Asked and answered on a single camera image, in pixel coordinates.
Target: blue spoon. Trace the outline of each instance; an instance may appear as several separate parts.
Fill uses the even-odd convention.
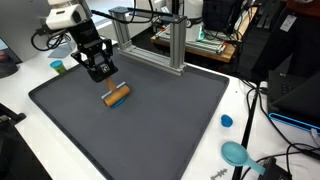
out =
[[[236,142],[226,142],[221,147],[222,158],[232,166],[244,166],[247,165],[257,171],[259,174],[263,175],[265,168],[260,164],[253,161],[247,150]]]

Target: gray mat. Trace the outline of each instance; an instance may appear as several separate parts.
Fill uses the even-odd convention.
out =
[[[131,94],[110,109],[80,66],[30,92],[108,179],[173,180],[185,171],[228,85],[225,77],[188,67],[177,77],[114,54],[113,79]]]

